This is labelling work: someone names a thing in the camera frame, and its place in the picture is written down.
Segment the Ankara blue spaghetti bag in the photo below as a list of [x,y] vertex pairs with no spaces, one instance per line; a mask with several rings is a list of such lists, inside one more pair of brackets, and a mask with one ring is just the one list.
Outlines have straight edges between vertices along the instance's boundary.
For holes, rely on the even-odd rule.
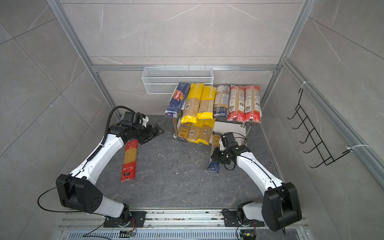
[[209,165],[206,169],[208,173],[219,174],[219,163],[217,161],[217,154],[220,151],[220,141],[222,135],[220,133],[213,132],[212,135],[212,149]]

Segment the yellow spaghetti bag thin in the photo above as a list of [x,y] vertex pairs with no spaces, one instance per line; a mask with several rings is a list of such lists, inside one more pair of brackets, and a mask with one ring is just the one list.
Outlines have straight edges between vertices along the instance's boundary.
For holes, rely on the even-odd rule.
[[213,128],[214,128],[214,125],[215,125],[215,119],[209,119],[209,120],[203,120],[202,123],[202,128],[201,128],[201,132],[200,132],[200,135],[197,139],[197,143],[198,144],[205,144],[205,145],[209,145],[210,144],[210,139],[212,137],[212,134],[213,134]]

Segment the red label spaghetti bag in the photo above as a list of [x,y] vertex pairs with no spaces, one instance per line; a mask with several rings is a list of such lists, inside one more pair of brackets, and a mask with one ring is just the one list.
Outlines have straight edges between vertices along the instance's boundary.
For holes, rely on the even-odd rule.
[[228,121],[245,121],[245,87],[232,85],[230,88]]

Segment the blue end spaghetti bag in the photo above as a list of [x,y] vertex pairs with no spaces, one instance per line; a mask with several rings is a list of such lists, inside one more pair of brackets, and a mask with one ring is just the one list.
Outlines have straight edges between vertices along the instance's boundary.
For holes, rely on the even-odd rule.
[[227,118],[229,115],[230,86],[220,85],[214,101],[213,118]]

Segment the yellow Pastatime spaghetti bag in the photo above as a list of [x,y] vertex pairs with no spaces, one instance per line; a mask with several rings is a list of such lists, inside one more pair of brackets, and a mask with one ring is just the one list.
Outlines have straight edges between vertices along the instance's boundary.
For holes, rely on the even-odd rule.
[[197,117],[199,120],[213,119],[214,102],[217,88],[213,86],[204,86],[199,111]]

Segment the blue Barilla spaghetti pack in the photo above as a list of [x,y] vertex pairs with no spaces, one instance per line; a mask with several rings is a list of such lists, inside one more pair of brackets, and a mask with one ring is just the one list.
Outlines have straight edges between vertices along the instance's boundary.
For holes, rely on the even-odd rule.
[[179,112],[181,111],[181,108],[187,99],[190,88],[190,83],[179,83],[177,85],[170,99],[168,107],[165,110],[166,117],[176,118],[179,115]]

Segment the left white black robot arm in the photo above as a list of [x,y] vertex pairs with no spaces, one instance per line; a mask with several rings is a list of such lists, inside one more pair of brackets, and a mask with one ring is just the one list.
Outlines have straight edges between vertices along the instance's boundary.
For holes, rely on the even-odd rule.
[[60,204],[68,208],[68,213],[96,214],[125,227],[133,221],[129,206],[105,197],[95,184],[115,153],[127,142],[137,140],[143,145],[165,131],[157,124],[150,125],[148,116],[122,108],[126,111],[123,119],[111,124],[114,112],[119,109],[114,107],[107,118],[101,142],[70,174],[61,174],[56,179],[55,189]]

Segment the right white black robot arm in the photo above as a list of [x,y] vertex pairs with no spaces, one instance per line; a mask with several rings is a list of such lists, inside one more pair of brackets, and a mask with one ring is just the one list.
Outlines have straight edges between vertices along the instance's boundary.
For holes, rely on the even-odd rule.
[[263,203],[247,202],[238,206],[239,222],[253,221],[266,224],[270,230],[280,229],[302,220],[298,191],[292,183],[285,183],[270,173],[245,145],[239,145],[233,133],[225,133],[212,154],[214,161],[241,168],[263,193]]

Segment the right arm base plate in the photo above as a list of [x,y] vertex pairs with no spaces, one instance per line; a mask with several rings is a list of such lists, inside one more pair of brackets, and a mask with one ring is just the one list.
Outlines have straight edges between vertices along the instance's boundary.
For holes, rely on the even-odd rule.
[[240,218],[237,211],[224,209],[221,211],[225,227],[264,227],[264,222],[257,220],[246,220]]

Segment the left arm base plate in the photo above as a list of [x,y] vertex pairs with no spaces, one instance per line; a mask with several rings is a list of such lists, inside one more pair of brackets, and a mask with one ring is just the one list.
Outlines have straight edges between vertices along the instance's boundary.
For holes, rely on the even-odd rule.
[[124,212],[119,218],[106,217],[105,228],[142,228],[146,220],[145,211]]

